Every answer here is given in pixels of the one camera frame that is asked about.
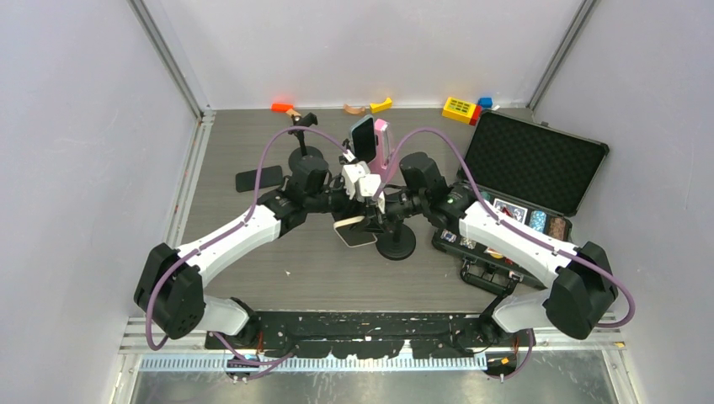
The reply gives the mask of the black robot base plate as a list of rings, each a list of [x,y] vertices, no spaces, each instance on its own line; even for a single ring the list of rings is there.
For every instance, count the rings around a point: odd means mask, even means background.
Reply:
[[[477,314],[459,312],[257,311],[237,334],[222,338],[200,323],[208,349],[231,347],[268,359],[465,359],[489,348],[509,354],[534,347],[532,332],[508,334]]]

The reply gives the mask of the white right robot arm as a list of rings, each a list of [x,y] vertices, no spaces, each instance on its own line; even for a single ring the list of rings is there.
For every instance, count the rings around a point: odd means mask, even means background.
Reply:
[[[543,290],[515,296],[501,289],[478,317],[483,339],[502,345],[515,333],[553,326],[565,335],[584,340],[623,291],[611,273],[603,248],[587,242],[578,247],[538,232],[498,212],[469,183],[446,183],[435,161],[423,152],[401,160],[405,187],[386,195],[385,177],[358,166],[360,177],[350,179],[351,198],[366,202],[371,222],[385,233],[413,215],[423,215],[436,227],[495,249],[537,278]]]

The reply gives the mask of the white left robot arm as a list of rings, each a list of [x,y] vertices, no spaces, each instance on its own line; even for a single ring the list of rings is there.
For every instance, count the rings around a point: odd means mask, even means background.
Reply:
[[[203,330],[225,334],[238,348],[251,347],[258,337],[253,311],[238,299],[208,296],[205,287],[247,253],[303,224],[308,214],[346,208],[370,169],[364,162],[344,165],[344,184],[338,189],[329,187],[328,175],[325,161],[307,158],[285,185],[263,194],[245,213],[209,235],[179,247],[155,246],[134,296],[146,313],[147,326],[158,326],[166,339]]]

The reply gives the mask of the smartphone with clear case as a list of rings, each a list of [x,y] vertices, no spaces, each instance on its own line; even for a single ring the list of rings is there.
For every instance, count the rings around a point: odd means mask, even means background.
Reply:
[[[355,123],[349,132],[349,141],[354,156],[361,162],[372,162],[376,158],[376,135],[374,118],[368,114]]]

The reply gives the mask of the smartphone with cream case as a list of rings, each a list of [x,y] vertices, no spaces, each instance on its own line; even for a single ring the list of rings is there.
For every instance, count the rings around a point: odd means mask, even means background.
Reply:
[[[358,215],[335,221],[333,229],[347,247],[363,247],[377,241],[374,233],[365,230],[368,223],[363,215]]]

